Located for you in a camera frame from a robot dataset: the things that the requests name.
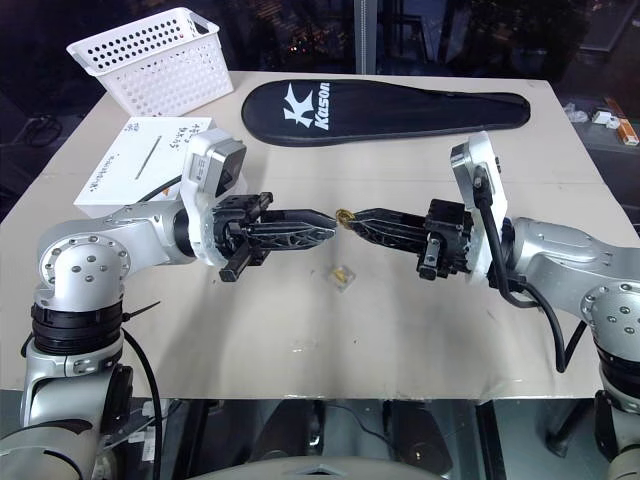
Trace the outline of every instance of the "black bag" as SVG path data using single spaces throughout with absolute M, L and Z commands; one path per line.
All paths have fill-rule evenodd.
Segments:
M 514 93 L 421 90 L 370 80 L 269 82 L 242 105 L 254 137 L 286 147 L 517 128 L 530 114 L 529 102 Z

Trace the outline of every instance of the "small gold object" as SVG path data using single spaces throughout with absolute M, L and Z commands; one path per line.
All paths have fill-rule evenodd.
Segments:
M 336 211 L 336 220 L 340 225 L 342 225 L 347 230 L 351 230 L 350 223 L 355 219 L 356 219 L 356 216 L 353 213 L 351 213 L 349 210 L 341 208 L 338 211 Z

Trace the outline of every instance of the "white paper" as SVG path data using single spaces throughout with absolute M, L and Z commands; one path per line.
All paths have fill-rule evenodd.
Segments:
M 205 117 L 131 117 L 74 205 L 96 217 L 139 201 L 182 173 L 189 140 L 212 124 Z M 154 199 L 171 200 L 177 192 Z

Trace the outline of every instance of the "table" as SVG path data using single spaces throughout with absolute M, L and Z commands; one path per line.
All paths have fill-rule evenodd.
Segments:
M 426 214 L 432 198 L 460 201 L 449 167 L 466 135 L 294 149 L 266 145 L 242 125 L 240 106 L 256 86 L 286 78 L 340 75 L 232 72 L 235 92 L 191 112 L 213 116 L 248 148 L 253 192 L 274 192 L 272 208 L 331 214 L 385 207 Z M 366 77 L 427 89 L 505 91 L 531 103 L 516 130 L 491 132 L 501 159 L 508 214 L 583 229 L 605 242 L 640 246 L 549 84 L 535 80 Z M 128 115 L 105 95 L 0 227 L 0 387 L 22 387 L 18 349 L 30 329 L 38 281 L 38 237 L 82 213 L 73 200 Z M 340 293 L 325 272 L 357 277 Z M 553 368 L 546 319 L 517 310 L 461 275 L 420 280 L 412 255 L 341 230 L 307 252 L 269 256 L 236 284 L 201 263 L 155 267 L 127 281 L 128 311 L 162 301 L 128 325 L 153 366 L 162 396 L 183 398 L 590 397 L 600 387 L 586 336 L 568 372 Z M 565 337 L 577 319 L 560 312 Z M 132 352 L 134 394 L 148 395 Z

